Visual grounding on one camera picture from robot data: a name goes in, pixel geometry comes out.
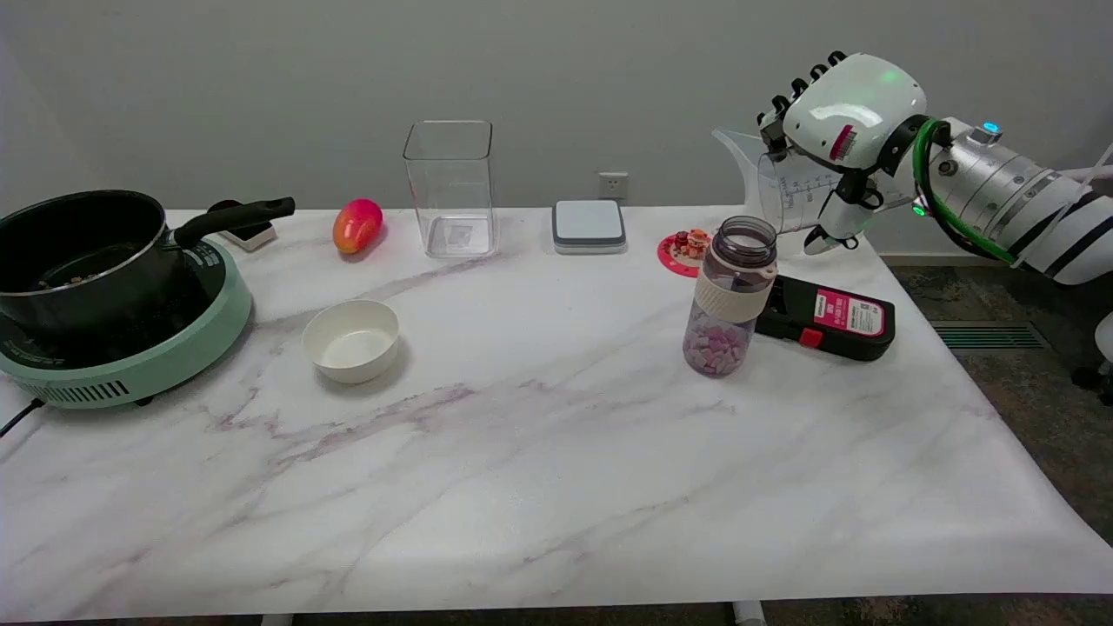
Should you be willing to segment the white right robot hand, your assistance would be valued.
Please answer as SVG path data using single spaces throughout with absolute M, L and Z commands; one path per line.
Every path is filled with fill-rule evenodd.
M 802 216 L 802 252 L 819 255 L 854 250 L 874 216 L 912 202 L 910 183 L 897 175 L 927 98 L 910 74 L 868 53 L 835 51 L 810 76 L 792 80 L 791 96 L 776 96 L 760 115 L 760 170 L 780 190 L 795 189 L 792 174 L 830 180 L 815 216 Z

